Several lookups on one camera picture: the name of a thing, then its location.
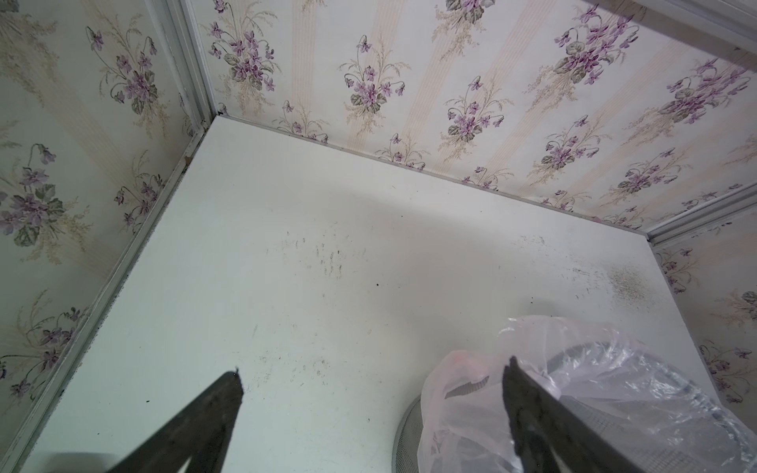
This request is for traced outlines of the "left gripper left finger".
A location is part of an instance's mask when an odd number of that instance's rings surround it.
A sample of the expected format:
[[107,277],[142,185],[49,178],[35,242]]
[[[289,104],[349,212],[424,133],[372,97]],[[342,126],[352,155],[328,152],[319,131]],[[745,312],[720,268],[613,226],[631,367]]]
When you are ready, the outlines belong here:
[[224,372],[112,472],[220,472],[242,406],[237,371]]

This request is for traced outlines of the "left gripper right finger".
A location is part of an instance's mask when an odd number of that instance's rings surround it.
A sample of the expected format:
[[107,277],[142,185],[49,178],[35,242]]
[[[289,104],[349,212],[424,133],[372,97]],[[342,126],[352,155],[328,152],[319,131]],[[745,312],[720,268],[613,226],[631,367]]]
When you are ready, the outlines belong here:
[[639,472],[512,356],[502,377],[514,451],[526,472]]

